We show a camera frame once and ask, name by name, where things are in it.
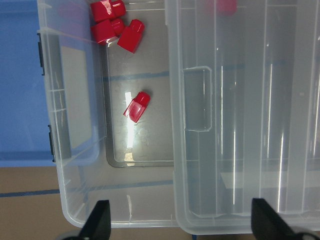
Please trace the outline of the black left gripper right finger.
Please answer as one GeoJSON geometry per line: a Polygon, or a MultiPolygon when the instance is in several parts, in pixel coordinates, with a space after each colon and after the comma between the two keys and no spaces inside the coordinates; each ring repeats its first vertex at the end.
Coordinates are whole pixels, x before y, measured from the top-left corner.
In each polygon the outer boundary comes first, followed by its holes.
{"type": "Polygon", "coordinates": [[[263,198],[251,201],[251,231],[257,240],[318,240],[320,236],[305,228],[293,229],[263,198]]]}

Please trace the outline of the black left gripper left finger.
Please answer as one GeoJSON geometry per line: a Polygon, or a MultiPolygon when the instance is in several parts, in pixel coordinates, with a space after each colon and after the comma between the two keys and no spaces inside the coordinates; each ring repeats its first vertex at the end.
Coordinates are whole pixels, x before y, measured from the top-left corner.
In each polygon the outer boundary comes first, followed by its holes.
{"type": "Polygon", "coordinates": [[[96,202],[84,226],[76,235],[64,233],[57,240],[109,240],[111,236],[111,210],[109,200],[96,202]]]}

